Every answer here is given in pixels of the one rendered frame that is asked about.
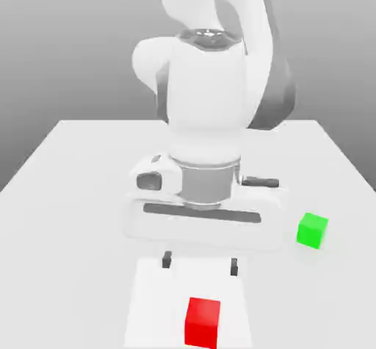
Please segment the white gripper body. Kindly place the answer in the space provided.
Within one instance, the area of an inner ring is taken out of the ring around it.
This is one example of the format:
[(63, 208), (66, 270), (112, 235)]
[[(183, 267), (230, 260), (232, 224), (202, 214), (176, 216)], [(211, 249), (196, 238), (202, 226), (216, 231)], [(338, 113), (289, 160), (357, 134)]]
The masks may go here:
[(218, 209), (184, 206), (180, 198), (144, 191), (127, 194), (124, 231), (129, 237), (241, 251), (274, 251), (282, 244), (281, 189), (234, 189)]

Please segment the small red cube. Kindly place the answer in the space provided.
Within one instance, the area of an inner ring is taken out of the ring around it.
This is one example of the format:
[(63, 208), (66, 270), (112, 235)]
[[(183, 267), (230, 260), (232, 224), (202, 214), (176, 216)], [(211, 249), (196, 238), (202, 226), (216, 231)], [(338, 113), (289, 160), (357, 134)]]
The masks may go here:
[(217, 349), (220, 302), (189, 298), (184, 322), (184, 344)]

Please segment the small green cube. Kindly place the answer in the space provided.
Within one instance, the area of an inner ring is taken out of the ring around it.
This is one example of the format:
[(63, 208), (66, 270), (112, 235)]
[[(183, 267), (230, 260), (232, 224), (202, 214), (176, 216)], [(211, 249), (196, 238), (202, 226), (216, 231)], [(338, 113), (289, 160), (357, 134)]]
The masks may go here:
[(320, 249), (327, 226), (326, 217), (306, 212), (299, 222), (296, 240), (302, 245)]

